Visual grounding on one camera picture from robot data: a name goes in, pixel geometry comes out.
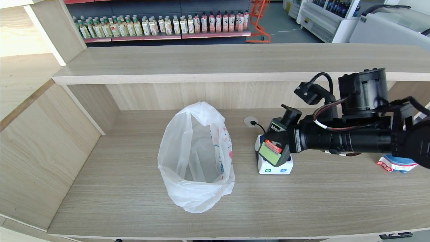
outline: orange hand truck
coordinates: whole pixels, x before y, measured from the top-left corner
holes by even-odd
[[[267,6],[269,5],[270,0],[251,0],[252,7],[251,11],[249,13],[249,22],[255,26],[255,33],[251,33],[251,36],[258,36],[261,35],[261,40],[247,40],[247,43],[270,43],[272,40],[272,37],[270,34],[266,33],[264,31],[264,28],[261,27],[258,22],[260,19],[264,16],[264,11],[266,10]]]

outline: wooden counter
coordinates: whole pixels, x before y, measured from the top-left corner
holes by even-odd
[[[121,239],[297,238],[371,234],[430,227],[429,171],[388,173],[378,154],[293,155],[287,176],[259,175],[258,127],[282,109],[220,110],[233,141],[236,184],[210,210],[191,214],[167,195],[157,167],[166,125],[177,111],[120,111],[76,177],[48,233]]]
[[[430,56],[414,46],[298,43],[100,47],[86,49],[52,78],[67,85],[309,81],[320,71],[337,80],[346,73],[385,67],[389,81],[428,81],[429,66]]]

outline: red label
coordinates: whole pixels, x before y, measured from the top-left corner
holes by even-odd
[[[392,172],[393,169],[389,166],[387,166],[385,163],[383,163],[382,161],[378,161],[376,164],[382,166],[382,168],[384,168],[386,171],[388,172]]]
[[[273,143],[272,143],[272,141],[270,141],[270,140],[266,140],[265,141],[265,143],[273,150],[273,151],[275,151],[276,153],[281,153],[281,151],[282,151],[282,149],[281,148],[279,148],[279,147],[277,147],[276,145],[274,145]]]

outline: white plastic bag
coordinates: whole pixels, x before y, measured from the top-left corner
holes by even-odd
[[[234,186],[233,150],[225,118],[206,102],[179,111],[167,125],[158,168],[173,202],[203,213]]]

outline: robotic arm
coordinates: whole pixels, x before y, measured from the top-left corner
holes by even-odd
[[[314,84],[320,76],[329,81],[329,91]],[[259,154],[278,167],[287,161],[290,153],[306,149],[332,154],[347,152],[346,156],[361,152],[392,153],[430,169],[430,118],[414,124],[412,108],[430,117],[428,109],[413,97],[387,101],[384,68],[345,74],[338,80],[339,100],[335,100],[332,80],[325,72],[301,83],[294,91],[296,95],[310,105],[324,99],[324,105],[299,121],[302,112],[282,104],[286,109],[284,116],[272,120]],[[336,109],[339,104],[341,118]]]

